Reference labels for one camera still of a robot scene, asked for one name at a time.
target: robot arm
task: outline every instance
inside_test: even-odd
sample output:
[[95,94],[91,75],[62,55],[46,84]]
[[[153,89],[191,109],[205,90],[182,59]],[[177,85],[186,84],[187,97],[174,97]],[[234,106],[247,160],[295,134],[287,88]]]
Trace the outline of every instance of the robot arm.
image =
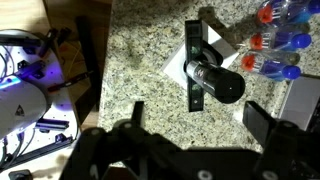
[[319,135],[302,131],[293,123],[282,121],[275,127],[269,126],[272,130],[263,154],[236,148],[182,150],[161,135],[149,134],[141,128],[142,112],[143,102],[137,102],[132,119],[119,123],[112,131],[101,128],[84,131],[60,179],[103,179],[109,165],[119,161],[137,179],[320,177]]

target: screw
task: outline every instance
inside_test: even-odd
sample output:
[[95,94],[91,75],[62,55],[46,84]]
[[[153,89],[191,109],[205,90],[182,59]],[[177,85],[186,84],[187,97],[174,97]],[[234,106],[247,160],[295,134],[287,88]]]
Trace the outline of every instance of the screw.
[[212,180],[212,174],[207,170],[200,170],[198,172],[198,178],[200,180]]
[[99,134],[99,130],[98,129],[94,129],[94,130],[91,131],[91,134],[95,136],[95,135]]
[[262,177],[265,180],[278,180],[278,175],[272,171],[263,171]]
[[124,124],[124,128],[131,128],[131,127],[132,127],[131,123]]

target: granite countertop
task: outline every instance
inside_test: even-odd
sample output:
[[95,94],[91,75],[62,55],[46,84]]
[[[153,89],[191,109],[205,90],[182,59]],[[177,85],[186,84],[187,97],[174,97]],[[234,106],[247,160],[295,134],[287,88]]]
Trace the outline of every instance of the granite countertop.
[[[182,148],[237,146],[261,147],[242,124],[246,100],[254,100],[277,116],[287,83],[274,83],[239,68],[255,31],[253,14],[262,0],[115,0],[112,7],[106,67],[98,126],[130,118],[135,101],[145,101],[145,129],[159,133]],[[227,42],[239,57],[228,68],[241,74],[246,91],[236,103],[225,105],[205,95],[204,111],[189,113],[187,92],[161,71],[169,55],[184,40],[185,20],[201,18]],[[301,51],[299,66],[320,75],[320,20],[311,21],[313,44]]]

